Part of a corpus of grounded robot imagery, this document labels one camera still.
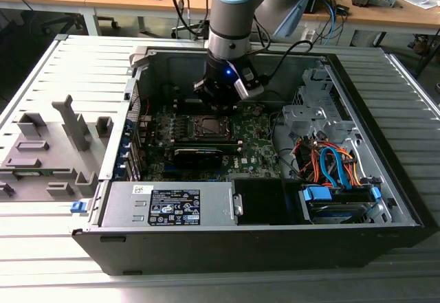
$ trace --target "warning label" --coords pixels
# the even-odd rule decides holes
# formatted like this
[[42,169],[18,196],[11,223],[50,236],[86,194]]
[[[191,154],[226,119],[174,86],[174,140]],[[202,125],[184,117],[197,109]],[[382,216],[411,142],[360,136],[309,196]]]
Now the warning label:
[[200,225],[200,191],[151,191],[148,223],[152,226]]

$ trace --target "blue drive bracket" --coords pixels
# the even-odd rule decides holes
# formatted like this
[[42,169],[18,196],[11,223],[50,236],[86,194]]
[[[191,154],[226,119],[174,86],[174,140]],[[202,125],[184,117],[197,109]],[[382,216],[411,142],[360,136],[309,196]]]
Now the blue drive bracket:
[[306,201],[310,200],[331,200],[331,193],[329,188],[324,186],[309,186],[302,192]]
[[379,200],[380,198],[382,198],[382,193],[376,187],[371,188],[371,194],[373,195],[373,197],[376,201]]

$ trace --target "gray floor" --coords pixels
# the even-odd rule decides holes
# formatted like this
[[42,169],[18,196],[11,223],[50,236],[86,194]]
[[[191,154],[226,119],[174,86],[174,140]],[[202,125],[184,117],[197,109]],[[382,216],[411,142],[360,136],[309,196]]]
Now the gray floor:
[[[53,27],[51,36],[44,36],[41,32],[41,23],[45,20],[55,19],[62,14],[49,12],[26,12],[23,13],[25,25],[17,27],[14,23],[9,24],[6,30],[2,31],[0,39],[0,70],[3,73],[4,82],[0,82],[0,110],[7,104],[20,84],[25,80],[33,66],[39,60],[41,54],[51,43],[55,32],[61,29],[62,25]],[[108,21],[101,23],[102,34],[107,36],[141,36],[138,32],[138,20],[135,17],[119,16],[115,18],[120,25],[119,30],[113,30]],[[171,28],[176,26],[176,19],[152,19],[145,18],[145,25],[154,34],[170,38]],[[74,27],[70,34],[86,34]],[[182,32],[181,37],[188,37]],[[387,34],[382,46],[397,55],[404,66],[414,70],[420,57],[407,44],[413,40],[411,34]],[[424,89],[432,96],[434,101],[440,103],[440,95],[435,91],[435,85],[440,81],[440,66],[432,61],[419,77],[419,82]]]

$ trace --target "blue tab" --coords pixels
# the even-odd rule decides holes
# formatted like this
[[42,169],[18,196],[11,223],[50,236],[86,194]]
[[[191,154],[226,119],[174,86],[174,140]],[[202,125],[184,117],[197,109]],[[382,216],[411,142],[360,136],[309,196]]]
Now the blue tab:
[[309,187],[309,190],[311,190],[314,200],[331,200],[329,188],[323,186],[311,186]]
[[310,200],[331,200],[330,189],[323,186],[309,186],[303,190],[304,199]]
[[75,201],[72,203],[71,207],[70,207],[70,212],[72,214],[82,214],[87,212],[86,211],[87,208],[87,204],[83,201]]
[[311,196],[311,192],[308,189],[303,190],[302,193],[304,194],[304,199],[306,201],[310,201],[313,199]]
[[371,194],[374,196],[374,199],[376,200],[382,198],[382,194],[380,193],[380,190],[378,188],[372,188]]

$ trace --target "metal workbench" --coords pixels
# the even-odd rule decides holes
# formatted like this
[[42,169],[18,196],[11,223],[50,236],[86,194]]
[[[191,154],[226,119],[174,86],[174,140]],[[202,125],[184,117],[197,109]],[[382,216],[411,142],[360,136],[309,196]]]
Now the metal workbench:
[[[61,121],[50,100],[70,93],[87,122],[112,116],[131,77],[135,45],[173,40],[65,36],[54,41],[0,116],[0,160],[24,111]],[[200,47],[194,42],[179,42]],[[319,47],[344,65],[371,113],[440,222],[440,110],[398,60],[380,49]],[[0,203],[0,299],[24,302],[438,302],[440,235],[395,249],[363,269],[111,277],[70,237],[71,203]],[[80,297],[75,291],[81,288]]]

